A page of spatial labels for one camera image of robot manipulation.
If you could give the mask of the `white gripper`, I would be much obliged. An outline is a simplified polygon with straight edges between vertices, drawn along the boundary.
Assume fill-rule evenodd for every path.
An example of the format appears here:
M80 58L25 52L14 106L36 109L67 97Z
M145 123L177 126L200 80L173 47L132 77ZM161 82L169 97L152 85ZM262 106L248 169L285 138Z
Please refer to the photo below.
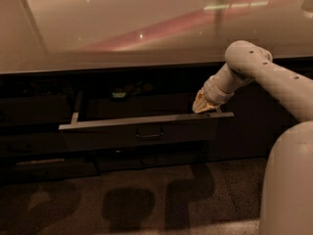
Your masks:
M233 96L233 93L222 91L211 76L203 85L202 90L197 93L192 110L195 114L201 114L216 110L224 105Z

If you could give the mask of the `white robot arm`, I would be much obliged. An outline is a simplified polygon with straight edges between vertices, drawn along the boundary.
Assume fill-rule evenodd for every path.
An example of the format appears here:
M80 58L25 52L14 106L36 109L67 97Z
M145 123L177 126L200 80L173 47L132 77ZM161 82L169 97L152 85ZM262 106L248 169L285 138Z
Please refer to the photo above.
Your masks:
M231 43L224 58L197 93L192 111L215 110L254 81L296 120L268 155L258 235L313 235L313 80L275 64L268 50L245 40Z

